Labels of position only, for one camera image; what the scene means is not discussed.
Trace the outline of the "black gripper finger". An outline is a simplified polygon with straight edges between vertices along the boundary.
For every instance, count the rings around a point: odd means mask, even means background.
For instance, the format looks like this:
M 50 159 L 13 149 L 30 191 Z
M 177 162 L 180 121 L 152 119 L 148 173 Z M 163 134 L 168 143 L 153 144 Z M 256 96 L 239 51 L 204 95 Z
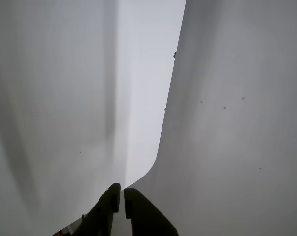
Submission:
M 124 190 L 125 214 L 134 236 L 177 236 L 177 229 L 138 190 Z
M 92 210 L 83 217 L 74 236 L 110 236 L 113 215 L 119 212 L 121 185 L 114 183 L 99 198 Z

